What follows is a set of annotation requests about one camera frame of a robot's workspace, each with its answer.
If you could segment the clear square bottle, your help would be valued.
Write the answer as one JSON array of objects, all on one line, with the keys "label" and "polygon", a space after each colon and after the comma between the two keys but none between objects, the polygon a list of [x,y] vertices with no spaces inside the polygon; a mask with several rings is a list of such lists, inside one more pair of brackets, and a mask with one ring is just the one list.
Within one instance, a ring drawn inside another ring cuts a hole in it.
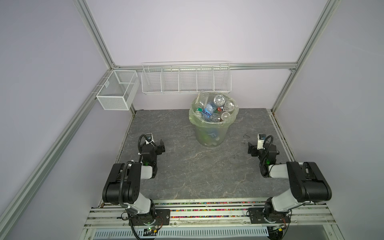
[{"label": "clear square bottle", "polygon": [[198,96],[195,100],[195,103],[194,103],[195,112],[197,112],[198,114],[204,115],[203,111],[206,108],[206,105],[208,103],[208,99],[209,99],[209,93],[199,92]]}]

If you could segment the blue label bottle back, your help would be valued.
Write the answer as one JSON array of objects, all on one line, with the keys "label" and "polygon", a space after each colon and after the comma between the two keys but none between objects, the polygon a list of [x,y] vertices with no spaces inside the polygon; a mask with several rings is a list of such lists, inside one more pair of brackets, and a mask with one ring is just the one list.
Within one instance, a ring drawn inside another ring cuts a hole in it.
[{"label": "blue label bottle back", "polygon": [[217,94],[214,96],[213,103],[216,106],[216,108],[222,107],[225,104],[225,102],[226,102],[226,98],[224,95]]}]

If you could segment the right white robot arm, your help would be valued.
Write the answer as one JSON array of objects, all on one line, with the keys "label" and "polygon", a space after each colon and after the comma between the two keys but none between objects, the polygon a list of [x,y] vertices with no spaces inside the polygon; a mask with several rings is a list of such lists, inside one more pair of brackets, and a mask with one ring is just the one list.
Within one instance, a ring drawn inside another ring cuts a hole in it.
[{"label": "right white robot arm", "polygon": [[274,224],[289,222],[289,212],[310,203],[329,201],[332,190],[314,162],[276,163],[280,154],[272,135],[259,134],[257,144],[248,143],[248,154],[259,159],[259,169],[264,178],[287,179],[290,188],[265,202],[264,208],[250,208],[251,221],[261,220]]}]

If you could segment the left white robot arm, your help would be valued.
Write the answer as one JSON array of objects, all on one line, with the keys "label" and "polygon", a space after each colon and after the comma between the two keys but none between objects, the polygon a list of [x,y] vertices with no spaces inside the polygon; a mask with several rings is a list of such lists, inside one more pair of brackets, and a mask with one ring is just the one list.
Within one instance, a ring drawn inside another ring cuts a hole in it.
[{"label": "left white robot arm", "polygon": [[102,192],[104,203],[120,206],[133,226],[168,225],[170,211],[156,210],[153,200],[141,192],[141,181],[156,177],[157,158],[165,152],[164,142],[155,143],[153,134],[143,134],[138,140],[137,161],[116,163],[112,166]]}]

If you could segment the white yellow label bottle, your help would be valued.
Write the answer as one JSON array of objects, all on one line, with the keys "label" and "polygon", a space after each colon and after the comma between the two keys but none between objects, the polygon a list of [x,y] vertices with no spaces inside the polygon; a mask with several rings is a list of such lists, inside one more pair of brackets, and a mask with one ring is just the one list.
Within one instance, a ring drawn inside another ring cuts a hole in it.
[{"label": "white yellow label bottle", "polygon": [[221,120],[222,121],[228,121],[231,118],[231,114],[228,112],[222,112],[221,113]]}]

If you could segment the large clear bottle blue label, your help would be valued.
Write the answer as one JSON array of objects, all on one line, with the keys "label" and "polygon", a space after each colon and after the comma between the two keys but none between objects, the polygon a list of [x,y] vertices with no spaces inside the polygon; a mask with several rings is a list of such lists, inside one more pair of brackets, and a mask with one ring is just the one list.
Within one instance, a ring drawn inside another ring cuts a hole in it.
[{"label": "large clear bottle blue label", "polygon": [[219,123],[222,121],[221,119],[221,115],[220,114],[216,114],[216,113],[213,113],[210,118],[209,118],[210,122],[212,123]]}]

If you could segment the clear bottle blue pink label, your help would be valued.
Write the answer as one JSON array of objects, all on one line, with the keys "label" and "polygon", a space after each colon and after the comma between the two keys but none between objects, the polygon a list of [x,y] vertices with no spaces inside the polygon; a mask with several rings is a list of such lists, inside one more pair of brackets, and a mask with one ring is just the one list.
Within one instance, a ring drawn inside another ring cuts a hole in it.
[{"label": "clear bottle blue pink label", "polygon": [[213,102],[207,103],[206,107],[202,111],[203,119],[210,122],[209,118],[213,113],[216,113],[216,106]]}]

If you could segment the red label clear bottle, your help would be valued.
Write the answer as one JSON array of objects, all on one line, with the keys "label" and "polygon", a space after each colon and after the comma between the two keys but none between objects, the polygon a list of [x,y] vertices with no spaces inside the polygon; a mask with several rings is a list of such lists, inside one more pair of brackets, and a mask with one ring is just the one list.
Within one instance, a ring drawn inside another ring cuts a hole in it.
[{"label": "red label clear bottle", "polygon": [[236,106],[232,101],[226,101],[224,104],[224,111],[231,113],[235,110]]}]

